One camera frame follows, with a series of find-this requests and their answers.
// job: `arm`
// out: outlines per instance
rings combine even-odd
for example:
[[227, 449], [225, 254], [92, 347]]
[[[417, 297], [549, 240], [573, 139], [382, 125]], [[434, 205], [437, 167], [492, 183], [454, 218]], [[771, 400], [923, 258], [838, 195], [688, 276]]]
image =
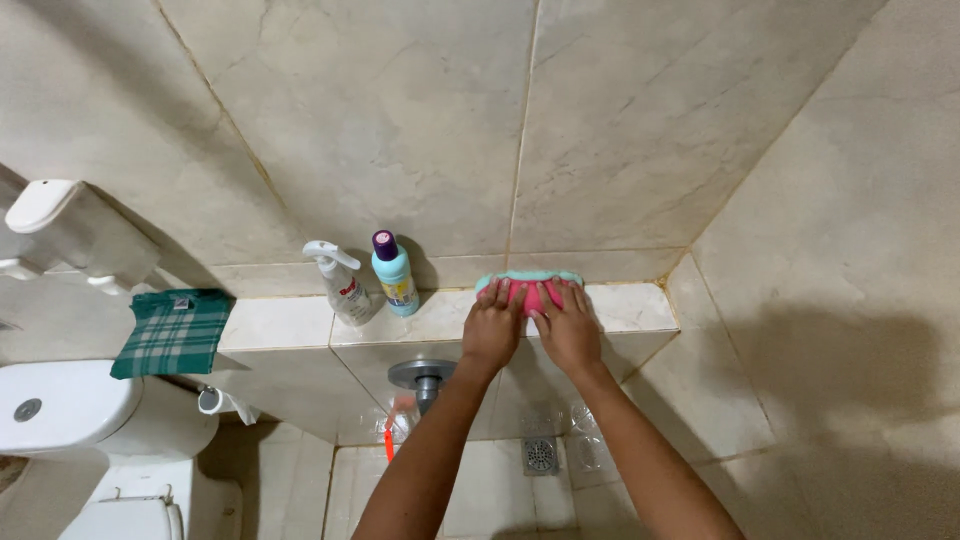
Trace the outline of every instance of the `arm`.
[[467, 433], [487, 387], [520, 339], [521, 288], [507, 304], [509, 280], [491, 280], [464, 324], [463, 357], [400, 446], [376, 485], [354, 539], [426, 540], [437, 536], [450, 501]]
[[624, 394], [600, 359], [600, 331], [583, 289], [554, 285], [559, 309], [538, 286], [546, 317], [531, 313], [543, 347], [573, 381], [603, 433], [636, 515], [658, 538], [741, 539], [713, 493]]

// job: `plastic bottle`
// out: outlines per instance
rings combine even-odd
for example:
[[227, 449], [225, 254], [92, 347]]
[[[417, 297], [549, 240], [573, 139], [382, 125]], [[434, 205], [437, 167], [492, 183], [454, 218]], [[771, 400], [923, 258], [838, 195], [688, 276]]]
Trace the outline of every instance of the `plastic bottle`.
[[410, 274], [410, 257], [390, 231], [373, 235], [371, 265], [387, 293], [387, 306], [400, 317], [414, 314], [420, 307], [420, 295]]
[[376, 311], [367, 296], [367, 289], [349, 270], [359, 270], [359, 260], [340, 251], [335, 244], [322, 240], [307, 242], [303, 246], [303, 254], [317, 260], [320, 272], [324, 275], [326, 299], [341, 321], [358, 327], [373, 317]]

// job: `toilet paper roll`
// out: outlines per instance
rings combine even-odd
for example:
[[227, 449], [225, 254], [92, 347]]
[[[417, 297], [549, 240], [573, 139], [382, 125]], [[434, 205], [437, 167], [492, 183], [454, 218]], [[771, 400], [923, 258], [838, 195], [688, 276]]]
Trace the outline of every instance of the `toilet paper roll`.
[[238, 400], [227, 392], [208, 386], [200, 393], [197, 398], [197, 408], [203, 414], [220, 414], [221, 412], [237, 411], [240, 420], [247, 426], [256, 423], [260, 416], [260, 409], [255, 406], [247, 405], [246, 402]]

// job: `hand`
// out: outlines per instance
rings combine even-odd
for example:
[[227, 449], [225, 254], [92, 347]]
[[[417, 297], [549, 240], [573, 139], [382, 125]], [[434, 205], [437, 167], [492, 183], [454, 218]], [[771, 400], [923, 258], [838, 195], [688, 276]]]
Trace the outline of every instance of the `hand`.
[[510, 280], [493, 277], [490, 286], [477, 299], [464, 323], [464, 357], [460, 367], [493, 379], [510, 362], [520, 341], [523, 299], [527, 284], [520, 286], [508, 304]]
[[529, 315], [537, 324], [550, 359], [574, 379], [604, 366], [600, 360], [600, 329], [590, 316], [587, 297], [578, 283], [564, 285], [560, 278], [554, 278], [553, 286], [564, 299], [564, 308], [555, 306], [543, 283], [537, 283], [546, 316], [533, 310]]

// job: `cloth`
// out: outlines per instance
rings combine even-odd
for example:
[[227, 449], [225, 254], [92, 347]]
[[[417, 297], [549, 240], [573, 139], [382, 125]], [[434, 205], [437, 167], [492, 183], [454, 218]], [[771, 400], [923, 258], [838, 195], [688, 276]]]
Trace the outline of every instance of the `cloth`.
[[[519, 292], [520, 286], [524, 283], [527, 283], [527, 296], [523, 299], [523, 313], [527, 314], [530, 310], [535, 310], [538, 313], [543, 313], [543, 303], [540, 301], [540, 295], [537, 294], [537, 283], [542, 282], [543, 286], [546, 288], [546, 292], [550, 295], [550, 300], [553, 301], [554, 305], [559, 308], [564, 307], [564, 299], [561, 298], [560, 292], [557, 291], [553, 286], [553, 278], [555, 276], [560, 278], [561, 283], [570, 284], [571, 282], [579, 283], [580, 285], [584, 284], [584, 279], [574, 274], [573, 272], [567, 272], [565, 270], [535, 270], [535, 271], [517, 271], [517, 270], [508, 270], [501, 274], [496, 274], [501, 280], [503, 278], [510, 278], [510, 293], [509, 298], [513, 300], [514, 296]], [[490, 280], [493, 278], [493, 274], [484, 276], [477, 281], [477, 285], [474, 287], [477, 298], [480, 298], [480, 295], [487, 290], [487, 287], [490, 286]]]
[[130, 309], [136, 327], [110, 375], [210, 373], [232, 298], [220, 289], [174, 289], [138, 294]]

